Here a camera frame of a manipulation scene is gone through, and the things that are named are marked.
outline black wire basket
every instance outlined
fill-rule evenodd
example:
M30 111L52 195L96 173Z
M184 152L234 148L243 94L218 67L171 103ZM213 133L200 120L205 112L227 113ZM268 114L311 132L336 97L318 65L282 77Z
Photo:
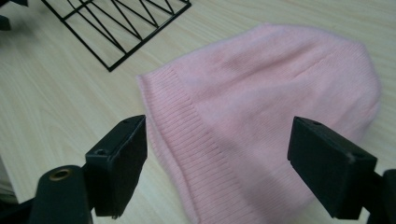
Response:
M109 72L191 6L189 0L42 2Z

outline pink knit hat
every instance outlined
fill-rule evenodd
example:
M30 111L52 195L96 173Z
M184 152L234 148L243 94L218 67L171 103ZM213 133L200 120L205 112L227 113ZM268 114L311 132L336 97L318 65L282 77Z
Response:
M294 116L353 142L379 108L364 46L264 24L138 77L148 137L192 223L284 223L313 195L287 160Z

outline pink beanie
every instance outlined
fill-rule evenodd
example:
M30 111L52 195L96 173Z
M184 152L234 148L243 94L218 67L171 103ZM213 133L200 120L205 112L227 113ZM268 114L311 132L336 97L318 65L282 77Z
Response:
M138 77L148 137L192 223L285 223L313 194L287 160L294 116L353 142L379 108L365 47L264 24Z

